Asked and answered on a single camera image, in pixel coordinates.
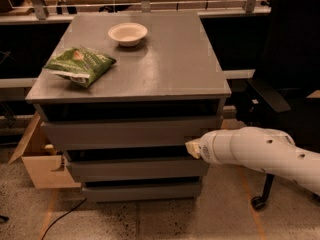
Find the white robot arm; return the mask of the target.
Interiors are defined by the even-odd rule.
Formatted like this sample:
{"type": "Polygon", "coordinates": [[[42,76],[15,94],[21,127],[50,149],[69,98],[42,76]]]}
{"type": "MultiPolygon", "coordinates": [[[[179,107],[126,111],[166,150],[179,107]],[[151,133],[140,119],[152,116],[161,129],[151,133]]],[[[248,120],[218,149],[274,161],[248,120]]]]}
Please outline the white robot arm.
{"type": "Polygon", "coordinates": [[[259,127],[214,130],[185,143],[210,164],[235,164],[293,181],[320,194],[320,154],[299,148],[286,132],[259,127]]]}

